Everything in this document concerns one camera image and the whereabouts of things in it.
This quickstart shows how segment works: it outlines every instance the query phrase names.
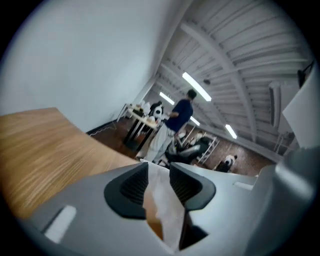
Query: white wall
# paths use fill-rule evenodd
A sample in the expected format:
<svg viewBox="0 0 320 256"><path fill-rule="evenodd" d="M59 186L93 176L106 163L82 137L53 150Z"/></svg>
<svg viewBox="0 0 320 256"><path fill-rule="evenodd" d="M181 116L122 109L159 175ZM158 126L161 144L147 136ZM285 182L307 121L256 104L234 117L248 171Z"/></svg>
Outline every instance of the white wall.
<svg viewBox="0 0 320 256"><path fill-rule="evenodd" d="M87 132L151 78L181 1L52 0L16 34L0 71L0 115L57 107Z"/></svg>
<svg viewBox="0 0 320 256"><path fill-rule="evenodd" d="M138 95L133 100L134 104L139 104L151 90L152 86L155 84L156 78L153 76L150 80L145 84L145 86L141 89Z"/></svg>

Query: white paper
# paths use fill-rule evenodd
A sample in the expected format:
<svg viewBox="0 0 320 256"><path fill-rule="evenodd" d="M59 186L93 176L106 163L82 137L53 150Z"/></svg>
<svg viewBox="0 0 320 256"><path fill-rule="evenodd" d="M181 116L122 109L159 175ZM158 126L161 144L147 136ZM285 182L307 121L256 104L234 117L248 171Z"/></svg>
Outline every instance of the white paper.
<svg viewBox="0 0 320 256"><path fill-rule="evenodd" d="M162 224L163 242L174 252L177 252L179 251L185 208L170 185L169 170L144 159L141 159L141 162L149 164L148 187L152 191L157 208L156 218Z"/></svg>

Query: ceiling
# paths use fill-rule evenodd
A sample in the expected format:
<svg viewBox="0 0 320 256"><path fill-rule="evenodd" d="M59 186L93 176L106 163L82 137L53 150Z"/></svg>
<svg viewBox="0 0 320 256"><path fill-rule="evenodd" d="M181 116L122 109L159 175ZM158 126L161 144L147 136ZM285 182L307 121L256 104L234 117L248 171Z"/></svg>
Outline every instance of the ceiling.
<svg viewBox="0 0 320 256"><path fill-rule="evenodd" d="M198 94L194 100L201 126L226 133L229 124L238 138L273 151L279 133L270 124L268 86L296 80L310 62L300 32L274 3L196 0L166 48L152 90L178 101L192 88L182 78L187 72L212 98ZM279 154L293 138L284 138Z"/></svg>

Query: wooden tabletop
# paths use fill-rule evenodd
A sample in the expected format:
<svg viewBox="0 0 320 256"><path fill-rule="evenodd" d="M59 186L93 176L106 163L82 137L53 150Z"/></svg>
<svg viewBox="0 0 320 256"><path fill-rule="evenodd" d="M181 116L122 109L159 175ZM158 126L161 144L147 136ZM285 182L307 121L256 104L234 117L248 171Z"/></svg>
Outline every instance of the wooden tabletop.
<svg viewBox="0 0 320 256"><path fill-rule="evenodd" d="M80 131L56 108L0 116L0 188L16 217L28 218L83 177L136 163ZM157 222L150 191L144 207L148 222Z"/></svg>
<svg viewBox="0 0 320 256"><path fill-rule="evenodd" d="M128 112L130 115L132 115L134 118L138 119L141 123L145 124L146 126L152 128L152 129L157 129L158 124L156 122L150 122L148 121L145 117L141 117L138 114L136 114L132 109L128 109Z"/></svg>

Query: fluorescent light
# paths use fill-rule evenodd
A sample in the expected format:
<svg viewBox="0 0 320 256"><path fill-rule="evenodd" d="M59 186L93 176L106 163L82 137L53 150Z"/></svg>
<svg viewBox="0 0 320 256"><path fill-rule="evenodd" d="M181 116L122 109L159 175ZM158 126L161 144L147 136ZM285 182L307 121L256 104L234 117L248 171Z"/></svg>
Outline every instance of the fluorescent light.
<svg viewBox="0 0 320 256"><path fill-rule="evenodd" d="M193 116L190 117L190 120L194 122L197 126L200 125L200 123Z"/></svg>
<svg viewBox="0 0 320 256"><path fill-rule="evenodd" d="M167 95L163 94L162 92L160 92L160 96L164 98L167 102L169 102L171 105L175 104L175 102L172 99L170 99Z"/></svg>
<svg viewBox="0 0 320 256"><path fill-rule="evenodd" d="M187 72L184 72L182 77L194 88L207 102L211 101L209 94L197 83Z"/></svg>
<svg viewBox="0 0 320 256"><path fill-rule="evenodd" d="M225 125L225 128L228 130L228 132L231 134L232 138L236 139L237 138L237 135L235 133L234 130L232 130L231 126L229 124L226 124Z"/></svg>

